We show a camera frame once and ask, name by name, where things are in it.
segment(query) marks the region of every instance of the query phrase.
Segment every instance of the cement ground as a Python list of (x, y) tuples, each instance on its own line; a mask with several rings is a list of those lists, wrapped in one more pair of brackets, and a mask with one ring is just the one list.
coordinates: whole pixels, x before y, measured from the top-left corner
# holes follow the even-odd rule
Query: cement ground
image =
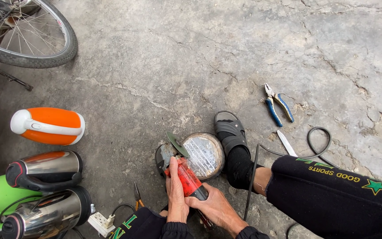
[[(70, 0), (53, 1), (79, 42), (74, 61), (52, 69), (4, 70), (32, 84), (27, 92), (0, 76), (0, 173), (8, 163), (49, 150), (76, 150), (84, 159), (81, 183), (104, 215), (134, 203), (135, 181), (143, 201), (166, 202), (154, 151), (165, 131), (179, 137), (214, 132), (217, 111), (235, 112), (254, 156), (258, 142), (285, 152), (264, 103), (263, 83), (282, 93), (295, 122), (281, 129), (298, 155), (311, 155), (306, 134), (329, 129), (325, 157), (354, 172), (382, 179), (382, 1), (380, 0)], [(73, 146), (44, 145), (10, 131), (19, 109), (58, 107), (87, 123)], [(314, 134), (318, 148), (326, 143)], [(269, 167), (277, 157), (262, 152)], [(246, 192), (220, 188), (242, 215)], [(253, 195), (249, 223), (284, 239), (293, 220)], [(120, 224), (130, 212), (117, 212)], [(196, 238), (228, 238), (190, 222)], [(98, 238), (88, 224), (79, 230)], [(77, 238), (69, 232), (67, 238)], [(316, 238), (297, 228), (292, 238)]]

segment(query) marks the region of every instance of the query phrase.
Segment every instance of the cutting wheel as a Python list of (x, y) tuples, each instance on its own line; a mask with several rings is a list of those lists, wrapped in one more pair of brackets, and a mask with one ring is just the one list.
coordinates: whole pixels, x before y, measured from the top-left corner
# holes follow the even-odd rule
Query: cutting wheel
[(166, 131), (167, 137), (169, 138), (170, 142), (173, 144), (173, 146), (185, 157), (189, 158), (188, 151), (184, 148), (184, 146), (181, 144), (179, 139), (173, 135), (172, 132)]

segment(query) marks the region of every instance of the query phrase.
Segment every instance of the orange kettle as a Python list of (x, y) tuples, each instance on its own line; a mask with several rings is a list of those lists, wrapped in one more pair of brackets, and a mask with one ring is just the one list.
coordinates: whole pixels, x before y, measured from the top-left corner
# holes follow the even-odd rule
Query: orange kettle
[(39, 107), (17, 111), (10, 127), (14, 133), (36, 142), (73, 145), (84, 134), (85, 120), (74, 111)]

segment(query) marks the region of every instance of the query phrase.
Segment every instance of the black sweatpants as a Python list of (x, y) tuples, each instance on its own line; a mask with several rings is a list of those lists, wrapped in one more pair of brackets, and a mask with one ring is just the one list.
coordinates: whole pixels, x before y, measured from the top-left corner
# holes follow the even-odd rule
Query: black sweatpants
[(272, 165), (267, 200), (325, 239), (382, 239), (382, 181), (293, 156)]

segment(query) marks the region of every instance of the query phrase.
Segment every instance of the needle-nose pliers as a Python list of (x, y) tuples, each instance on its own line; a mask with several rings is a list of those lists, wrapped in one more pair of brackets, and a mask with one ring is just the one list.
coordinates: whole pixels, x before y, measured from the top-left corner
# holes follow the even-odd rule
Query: needle-nose pliers
[(139, 194), (139, 190), (138, 190), (136, 182), (134, 182), (134, 184), (135, 184), (135, 201), (136, 201), (136, 203), (135, 203), (135, 211), (137, 211), (139, 205), (141, 205), (141, 207), (145, 207), (145, 206), (144, 206), (144, 203), (141, 200), (141, 195)]
[(275, 92), (273, 92), (273, 90), (271, 89), (271, 87), (267, 83), (265, 83), (264, 86), (265, 86), (266, 94), (268, 95), (268, 98), (266, 98), (265, 102), (268, 105), (269, 112), (272, 115), (272, 118), (275, 121), (276, 125), (278, 127), (282, 127), (282, 122), (279, 119), (278, 114), (275, 112), (275, 108), (273, 108), (273, 100), (274, 99), (281, 106), (281, 108), (284, 110), (285, 115), (287, 116), (288, 120), (291, 123), (293, 123), (294, 122), (293, 115), (291, 114), (291, 111), (288, 108), (287, 104), (281, 99), (281, 94), (276, 94)]

